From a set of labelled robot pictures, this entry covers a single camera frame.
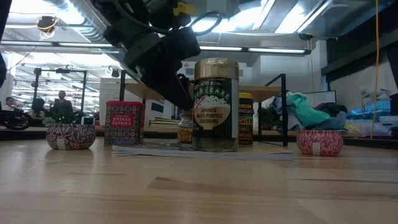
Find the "black cable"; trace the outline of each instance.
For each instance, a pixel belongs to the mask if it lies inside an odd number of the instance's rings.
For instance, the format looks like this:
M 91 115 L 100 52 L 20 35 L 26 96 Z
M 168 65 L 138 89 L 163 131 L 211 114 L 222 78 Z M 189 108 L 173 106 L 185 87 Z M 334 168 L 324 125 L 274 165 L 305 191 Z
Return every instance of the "black cable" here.
M 135 24 L 139 25 L 141 28 L 148 30 L 149 32 L 156 32 L 158 34 L 163 34 L 163 35 L 169 35 L 169 34 L 174 34 L 171 31 L 168 30 L 163 30 L 160 29 L 158 27 L 154 27 L 154 26 L 149 26 L 141 21 L 139 21 L 138 19 L 132 17 L 126 10 L 125 8 L 123 8 L 123 6 L 120 4 L 119 0 L 113 0 L 113 4 L 115 5 L 116 9 L 126 18 L 128 18 L 129 20 L 133 21 Z M 201 16 L 197 17 L 190 26 L 193 26 L 194 24 L 196 24 L 197 22 L 199 22 L 200 20 L 202 20 L 205 17 L 208 17 L 210 15 L 213 14 L 217 14 L 218 15 L 218 19 L 217 21 L 214 23 L 213 26 L 211 26 L 209 29 L 201 31 L 201 32 L 195 32 L 196 36 L 200 36 L 200 35 L 205 35 L 210 33 L 216 26 L 218 26 L 221 21 L 223 20 L 222 15 L 218 12 L 218 11 L 210 11 L 210 12 L 206 12 L 204 14 L 202 14 Z
M 126 12 L 126 10 L 123 8 L 123 6 L 120 4 L 119 0 L 113 0 L 113 4 L 116 6 L 116 9 L 126 18 L 128 18 L 129 20 L 133 21 L 135 24 L 139 25 L 140 27 L 142 27 L 143 29 L 148 30 L 149 32 L 156 32 L 158 34 L 163 34 L 163 35 L 168 35 L 168 34 L 173 34 L 172 32 L 168 31 L 168 30 L 163 30 L 157 27 L 151 27 L 139 20 L 137 20 L 136 18 L 130 16 L 130 14 L 128 14 Z
M 191 22 L 190 27 L 192 27 L 193 25 L 195 25 L 197 22 L 201 21 L 202 19 L 204 19 L 210 15 L 213 15 L 213 14 L 218 15 L 217 21 L 209 29 L 201 31 L 201 32 L 196 32 L 195 33 L 196 36 L 205 35 L 205 34 L 210 33 L 214 28 L 216 28 L 221 23 L 221 21 L 223 20 L 223 16 L 218 11 L 210 11 L 210 12 L 206 12 L 206 13 L 202 14 L 201 16 L 197 17 L 193 22 Z

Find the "product label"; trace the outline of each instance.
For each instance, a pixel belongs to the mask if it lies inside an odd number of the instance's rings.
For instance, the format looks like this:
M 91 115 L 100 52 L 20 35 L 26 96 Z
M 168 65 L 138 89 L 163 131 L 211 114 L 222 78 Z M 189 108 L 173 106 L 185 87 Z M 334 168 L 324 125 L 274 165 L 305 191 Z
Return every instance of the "product label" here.
M 193 135 L 238 137 L 238 82 L 228 78 L 195 80 Z
M 239 105 L 239 144 L 253 144 L 252 105 Z
M 132 114 L 112 114 L 112 127 L 131 127 L 133 125 Z

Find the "jar lid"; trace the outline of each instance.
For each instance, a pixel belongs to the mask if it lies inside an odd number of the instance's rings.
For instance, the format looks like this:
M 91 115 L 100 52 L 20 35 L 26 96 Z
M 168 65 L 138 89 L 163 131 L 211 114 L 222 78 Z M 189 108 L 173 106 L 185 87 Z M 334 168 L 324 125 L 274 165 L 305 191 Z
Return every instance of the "jar lid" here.
M 239 64 L 228 58 L 207 58 L 195 64 L 195 80 L 232 78 L 239 81 Z
M 251 93 L 239 93 L 239 98 L 247 98 L 253 100 L 253 95 Z

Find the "yellow clip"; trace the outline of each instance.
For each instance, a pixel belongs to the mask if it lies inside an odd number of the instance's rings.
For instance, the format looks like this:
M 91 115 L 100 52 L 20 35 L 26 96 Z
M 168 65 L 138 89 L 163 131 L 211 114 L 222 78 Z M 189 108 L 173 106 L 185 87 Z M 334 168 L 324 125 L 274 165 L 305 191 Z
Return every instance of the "yellow clip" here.
M 185 3 L 179 2 L 178 7 L 173 9 L 173 14 L 174 14 L 174 16 L 178 16 L 180 13 L 194 15 L 195 7 L 193 6 L 193 4 L 185 4 Z

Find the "teal cloth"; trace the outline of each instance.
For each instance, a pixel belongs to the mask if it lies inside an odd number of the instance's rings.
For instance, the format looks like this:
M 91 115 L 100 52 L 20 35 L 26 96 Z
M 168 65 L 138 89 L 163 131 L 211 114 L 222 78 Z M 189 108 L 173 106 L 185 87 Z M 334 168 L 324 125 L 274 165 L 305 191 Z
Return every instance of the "teal cloth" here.
M 293 94 L 288 96 L 296 107 L 290 107 L 300 124 L 304 127 L 320 124 L 330 119 L 330 115 L 323 111 L 313 109 L 307 103 L 307 97 L 302 94 Z

